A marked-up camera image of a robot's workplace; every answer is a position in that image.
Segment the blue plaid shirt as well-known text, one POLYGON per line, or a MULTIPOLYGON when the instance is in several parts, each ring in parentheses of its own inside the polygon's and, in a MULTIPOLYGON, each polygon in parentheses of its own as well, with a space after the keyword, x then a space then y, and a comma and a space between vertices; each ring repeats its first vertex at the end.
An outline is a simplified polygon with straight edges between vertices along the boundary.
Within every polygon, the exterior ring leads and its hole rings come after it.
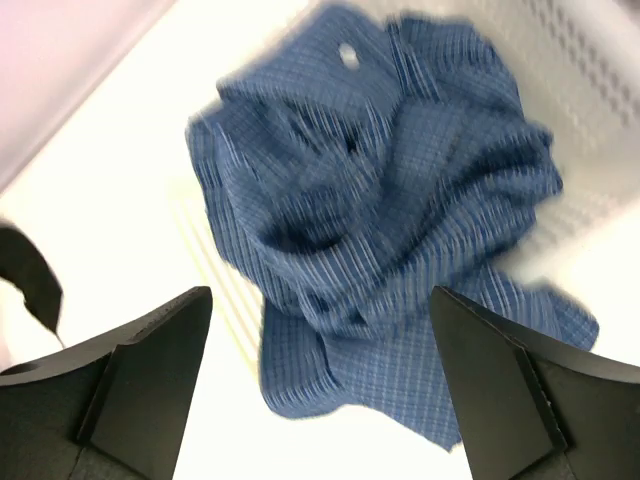
POLYGON ((563 184, 551 133, 470 24, 331 5, 218 93, 186 143, 219 255, 264 298, 274 413, 362 405, 456 445, 437 286, 592 348, 589 313, 493 265, 563 184))

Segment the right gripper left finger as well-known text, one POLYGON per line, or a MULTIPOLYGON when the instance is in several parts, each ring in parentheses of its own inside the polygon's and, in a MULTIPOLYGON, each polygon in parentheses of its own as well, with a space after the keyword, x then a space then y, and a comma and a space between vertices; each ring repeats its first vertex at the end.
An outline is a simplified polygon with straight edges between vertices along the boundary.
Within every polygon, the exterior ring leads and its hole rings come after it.
POLYGON ((212 315, 194 287, 1 375, 4 479, 170 479, 212 315))

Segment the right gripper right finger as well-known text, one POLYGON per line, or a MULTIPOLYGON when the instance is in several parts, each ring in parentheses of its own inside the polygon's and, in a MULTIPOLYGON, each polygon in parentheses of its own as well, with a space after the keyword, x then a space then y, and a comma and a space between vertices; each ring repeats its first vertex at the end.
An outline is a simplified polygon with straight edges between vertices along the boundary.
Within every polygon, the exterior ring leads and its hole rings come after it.
POLYGON ((639 369, 437 287, 430 315, 475 479, 636 479, 639 369))

